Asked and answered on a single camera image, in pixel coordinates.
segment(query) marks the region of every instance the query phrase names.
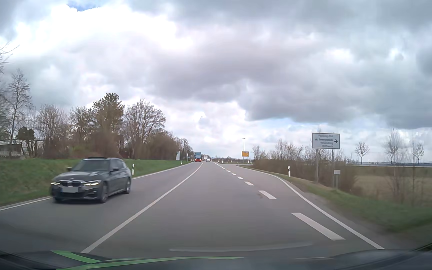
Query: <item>directional sign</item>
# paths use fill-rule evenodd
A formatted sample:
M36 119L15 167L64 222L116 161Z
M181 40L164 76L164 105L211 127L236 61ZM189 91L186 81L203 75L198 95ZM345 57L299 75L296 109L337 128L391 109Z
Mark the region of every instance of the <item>directional sign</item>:
M312 147L318 149L340 149L338 133L312 133Z

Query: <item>license plate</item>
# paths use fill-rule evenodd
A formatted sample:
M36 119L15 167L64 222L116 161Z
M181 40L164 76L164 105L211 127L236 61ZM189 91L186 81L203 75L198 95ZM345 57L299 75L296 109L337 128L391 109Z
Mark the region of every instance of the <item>license plate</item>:
M61 192L64 193L76 193L79 191L79 188L76 186L64 186Z

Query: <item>truck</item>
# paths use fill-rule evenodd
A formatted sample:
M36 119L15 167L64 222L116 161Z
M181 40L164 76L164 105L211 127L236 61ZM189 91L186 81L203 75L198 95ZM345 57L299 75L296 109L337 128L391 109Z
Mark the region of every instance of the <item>truck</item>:
M194 161L197 163L201 162L201 152L195 152L194 153Z

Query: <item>green stripe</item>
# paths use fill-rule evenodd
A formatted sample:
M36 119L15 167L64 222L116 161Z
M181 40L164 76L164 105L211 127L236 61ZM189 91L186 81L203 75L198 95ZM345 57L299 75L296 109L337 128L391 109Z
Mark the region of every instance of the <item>green stripe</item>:
M73 260L82 261L85 263L95 263L100 262L100 260L91 259L85 256L74 254L73 252L64 251L64 250L51 250L52 252L56 253L57 255L61 255Z
M144 259L143 257L141 258L121 258L121 259L111 259L111 260L105 260L105 261L129 261L129 260L140 260L140 259Z
M159 262L159 261L175 261L175 260L183 260L183 259L215 259L215 260L232 260L232 259L241 259L242 257L172 257L172 258L156 258L156 259L143 259L143 260L131 260L131 261L114 261L114 262L103 262L96 264L85 264L81 266L62 268L58 270L88 270L95 268L104 268L104 267L114 267L114 266L122 266L122 265L132 265L132 264L140 264L140 263L149 263L149 262Z

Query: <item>car hood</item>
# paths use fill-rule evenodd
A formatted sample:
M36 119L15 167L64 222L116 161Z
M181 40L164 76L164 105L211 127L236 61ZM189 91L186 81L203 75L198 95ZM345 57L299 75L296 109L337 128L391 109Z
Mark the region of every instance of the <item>car hood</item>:
M117 258L98 255L52 250L0 255L0 268L21 269L139 269L139 270L334 270L334 269L392 269L432 270L432 252L406 250L370 250L317 259L307 258L264 258L228 256L188 256L164 258Z
M69 171L56 176L55 180L88 180L104 173L104 171Z

